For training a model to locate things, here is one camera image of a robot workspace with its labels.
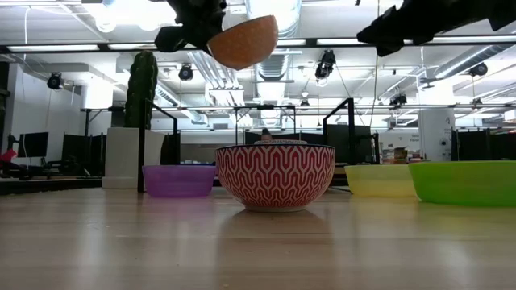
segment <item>green bowl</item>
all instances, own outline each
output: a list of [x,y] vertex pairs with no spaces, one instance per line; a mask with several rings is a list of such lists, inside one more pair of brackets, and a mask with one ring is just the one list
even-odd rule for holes
[[421,201],[516,206],[516,161],[420,163],[409,170]]

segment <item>computer monitor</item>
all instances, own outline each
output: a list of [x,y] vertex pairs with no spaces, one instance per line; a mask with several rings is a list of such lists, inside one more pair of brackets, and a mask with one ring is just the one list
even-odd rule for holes
[[18,157],[46,157],[48,132],[21,134],[18,143]]

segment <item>person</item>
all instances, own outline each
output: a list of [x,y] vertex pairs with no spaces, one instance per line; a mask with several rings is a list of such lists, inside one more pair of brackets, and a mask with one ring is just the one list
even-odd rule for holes
[[269,132],[267,128],[265,128],[261,131],[261,140],[262,141],[269,141],[272,139],[273,139],[273,136],[271,135],[271,132]]

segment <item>white planter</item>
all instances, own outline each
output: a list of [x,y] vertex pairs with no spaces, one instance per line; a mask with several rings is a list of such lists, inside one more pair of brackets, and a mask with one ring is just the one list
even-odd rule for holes
[[[138,186],[137,128],[109,128],[107,130],[105,189],[136,189]],[[145,165],[160,165],[164,135],[145,131]]]

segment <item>cactus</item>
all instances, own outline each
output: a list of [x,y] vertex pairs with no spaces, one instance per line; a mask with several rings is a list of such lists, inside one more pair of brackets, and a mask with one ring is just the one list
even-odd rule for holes
[[131,77],[127,89],[127,102],[124,127],[139,128],[141,100],[145,98],[145,129],[151,129],[152,106],[156,92],[158,65],[152,52],[143,51],[136,55],[131,66]]

